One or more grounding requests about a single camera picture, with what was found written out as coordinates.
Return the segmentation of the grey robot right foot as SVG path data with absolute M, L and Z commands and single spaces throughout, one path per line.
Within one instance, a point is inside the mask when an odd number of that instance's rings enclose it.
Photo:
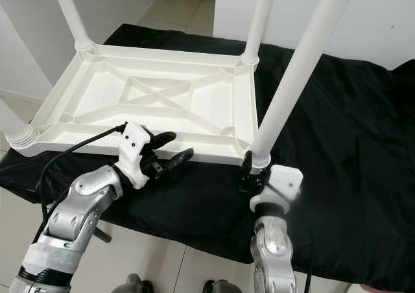
M 243 293 L 237 286 L 226 280 L 208 280 L 202 287 L 202 293 Z

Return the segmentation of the white plastic table top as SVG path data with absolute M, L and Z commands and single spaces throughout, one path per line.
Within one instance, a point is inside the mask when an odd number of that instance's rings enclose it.
M 160 159 L 240 165 L 258 131 L 255 65 L 240 56 L 98 45 L 79 52 L 29 124 L 22 156 L 59 152 L 125 122 L 177 137 Z

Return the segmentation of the black metal table leg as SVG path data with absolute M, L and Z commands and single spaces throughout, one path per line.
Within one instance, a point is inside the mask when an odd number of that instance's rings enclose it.
M 104 230 L 102 230 L 101 228 L 96 227 L 95 230 L 93 231 L 93 235 L 97 237 L 98 239 L 100 239 L 101 242 L 104 242 L 104 243 L 112 242 L 112 237 L 109 234 L 107 234 Z

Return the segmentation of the grey robot foot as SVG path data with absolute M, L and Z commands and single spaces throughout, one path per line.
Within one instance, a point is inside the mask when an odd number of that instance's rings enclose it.
M 237 286 L 226 280 L 208 280 L 202 287 L 202 293 L 243 293 Z
M 153 284 L 142 280 L 137 274 L 128 274 L 123 284 L 113 288 L 111 293 L 154 293 Z

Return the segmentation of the grey robot left foot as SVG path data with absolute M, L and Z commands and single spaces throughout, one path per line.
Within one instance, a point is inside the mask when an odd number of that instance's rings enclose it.
M 111 293 L 154 293 L 153 284 L 142 280 L 137 274 L 128 274 L 123 284 L 113 288 Z

